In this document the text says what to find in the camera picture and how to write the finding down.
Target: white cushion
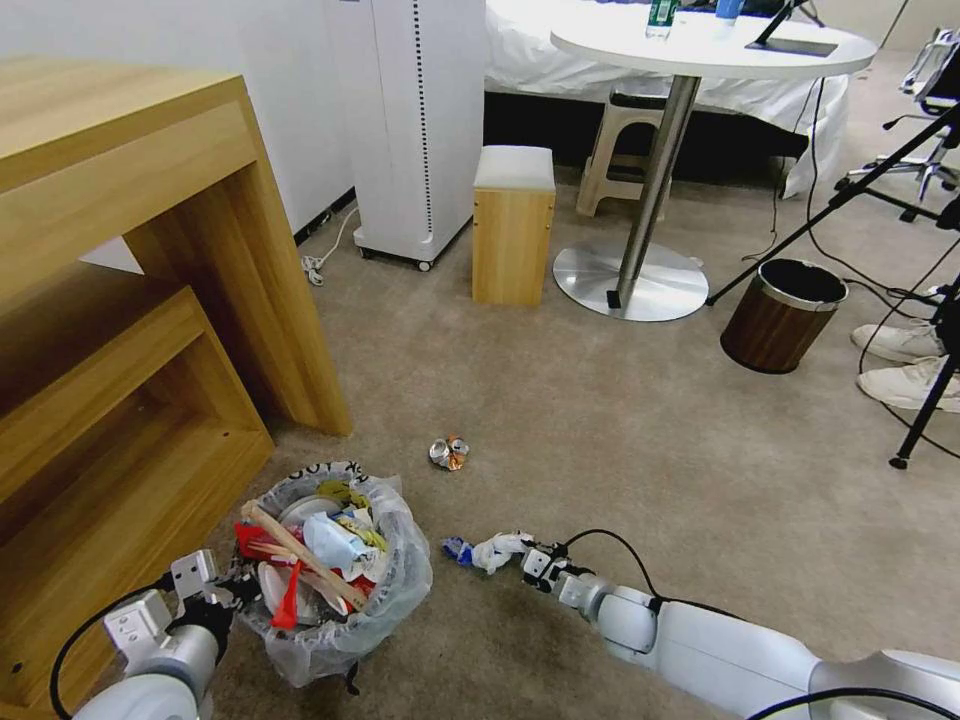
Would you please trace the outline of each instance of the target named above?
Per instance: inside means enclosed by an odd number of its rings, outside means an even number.
[[[487,145],[480,152],[475,188],[556,191],[553,151],[524,145]]]

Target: shoe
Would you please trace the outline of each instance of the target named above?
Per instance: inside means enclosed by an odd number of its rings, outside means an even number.
[[[919,410],[926,402],[930,388],[946,361],[945,357],[921,358],[914,360],[911,365],[899,368],[871,370],[857,378],[857,385],[867,395],[885,405],[904,410]],[[956,375],[947,384],[937,407],[947,412],[960,413],[960,379]]]
[[[911,320],[912,328],[863,325],[850,334],[853,344],[861,350],[895,362],[913,362],[919,358],[946,355],[946,348],[937,337],[937,331],[926,320]]]

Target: wooden trash bin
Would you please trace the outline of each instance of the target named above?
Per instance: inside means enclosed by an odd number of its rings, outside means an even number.
[[[757,372],[793,372],[847,297],[846,284],[802,260],[768,260],[720,336],[724,352]]]

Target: wooden stool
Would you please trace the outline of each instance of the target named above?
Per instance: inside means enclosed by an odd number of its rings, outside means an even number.
[[[597,140],[593,146],[593,155],[587,158],[580,181],[580,194],[577,196],[577,212],[593,217],[597,204],[607,197],[622,200],[639,200],[643,183],[628,180],[611,180],[607,177],[610,165],[626,165],[646,170],[649,157],[633,155],[614,155],[617,138],[630,125],[642,123],[660,129],[666,98],[632,95],[622,89],[614,88],[603,109],[603,120],[597,131]],[[669,180],[667,193],[670,192]]]
[[[473,187],[474,302],[539,305],[557,195],[553,152],[488,145]]]

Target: round table base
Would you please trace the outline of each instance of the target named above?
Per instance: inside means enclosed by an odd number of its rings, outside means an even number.
[[[620,320],[676,320],[703,307],[709,287],[691,258],[651,243],[630,299],[621,308],[607,305],[616,290],[625,240],[584,242],[563,250],[553,263],[553,277],[571,299],[594,312]]]

